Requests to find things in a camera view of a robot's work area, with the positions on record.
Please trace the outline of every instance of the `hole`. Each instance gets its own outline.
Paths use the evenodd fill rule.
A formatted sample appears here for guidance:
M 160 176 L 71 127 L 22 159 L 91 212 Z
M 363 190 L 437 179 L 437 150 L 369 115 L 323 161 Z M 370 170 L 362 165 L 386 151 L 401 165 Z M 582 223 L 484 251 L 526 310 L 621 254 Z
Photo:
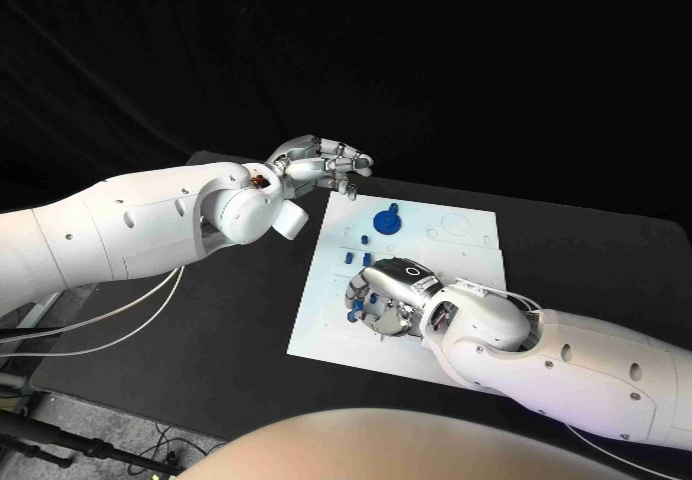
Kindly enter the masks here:
M 125 212 L 122 215 L 122 220 L 125 221 L 125 225 L 130 228 L 134 228 L 134 213 L 133 212 Z
M 182 217 L 184 217 L 184 203 L 182 202 L 180 199 L 176 199 L 174 204 L 176 204 L 177 214 L 179 214 Z
M 630 366 L 630 378 L 639 382 L 641 380 L 641 367 L 639 363 L 633 363 Z
M 562 347 L 562 351 L 559 352 L 559 356 L 562 357 L 562 360 L 565 362 L 569 362 L 572 360 L 572 347 L 569 346 L 568 343 L 565 343 Z

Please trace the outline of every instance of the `blue part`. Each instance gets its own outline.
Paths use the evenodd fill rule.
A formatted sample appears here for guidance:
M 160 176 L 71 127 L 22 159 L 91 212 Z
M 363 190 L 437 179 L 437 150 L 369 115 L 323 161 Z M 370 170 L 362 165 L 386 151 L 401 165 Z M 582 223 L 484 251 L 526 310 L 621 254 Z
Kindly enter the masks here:
M 362 309 L 363 309 L 363 301 L 362 301 L 362 300 L 356 300 L 356 301 L 353 302 L 353 310 L 349 312 L 349 316 L 346 317 L 346 318 L 349 319 L 349 322 L 350 322 L 350 323 L 356 323 L 356 322 L 357 322 L 356 312 L 359 312 Z
M 399 206 L 392 203 L 389 210 L 383 210 L 375 215 L 372 225 L 382 235 L 393 235 L 401 229 Z

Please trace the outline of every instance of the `white board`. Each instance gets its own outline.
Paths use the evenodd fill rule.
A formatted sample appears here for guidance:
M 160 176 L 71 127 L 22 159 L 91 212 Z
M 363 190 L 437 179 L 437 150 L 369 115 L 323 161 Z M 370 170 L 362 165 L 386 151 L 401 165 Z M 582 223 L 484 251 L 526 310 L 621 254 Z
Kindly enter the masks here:
M 396 234 L 382 235 L 372 219 L 392 203 L 402 226 Z M 365 253 L 373 262 L 392 256 L 415 260 L 445 283 L 464 277 L 505 289 L 494 213 L 366 195 L 352 202 L 332 193 L 288 344 L 290 355 L 458 387 L 417 337 L 382 337 L 346 320 L 343 295 Z

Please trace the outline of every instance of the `beige fabric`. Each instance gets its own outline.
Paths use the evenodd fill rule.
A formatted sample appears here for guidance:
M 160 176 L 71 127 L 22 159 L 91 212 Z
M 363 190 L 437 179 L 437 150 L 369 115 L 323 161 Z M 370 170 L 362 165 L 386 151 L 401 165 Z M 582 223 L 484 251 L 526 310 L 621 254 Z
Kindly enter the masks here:
M 424 413 L 349 409 L 284 420 L 180 475 L 219 479 L 628 479 L 525 437 Z

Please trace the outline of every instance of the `robotic hand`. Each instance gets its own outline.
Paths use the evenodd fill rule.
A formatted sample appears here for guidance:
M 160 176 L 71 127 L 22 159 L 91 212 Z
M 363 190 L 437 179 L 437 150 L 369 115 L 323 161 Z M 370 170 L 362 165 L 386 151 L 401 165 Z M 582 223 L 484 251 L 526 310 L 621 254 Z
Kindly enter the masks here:
M 216 163 L 109 178 L 65 200 L 0 215 L 0 316 L 50 293 L 164 273 L 270 228 L 293 240 L 307 214 L 290 201 L 314 186 L 356 198 L 346 173 L 372 159 L 311 135 L 265 163 Z
M 522 311 L 490 290 L 381 260 L 350 280 L 349 321 L 419 336 L 463 387 L 603 437 L 692 450 L 692 353 L 595 318 Z M 383 312 L 365 312 L 372 293 Z

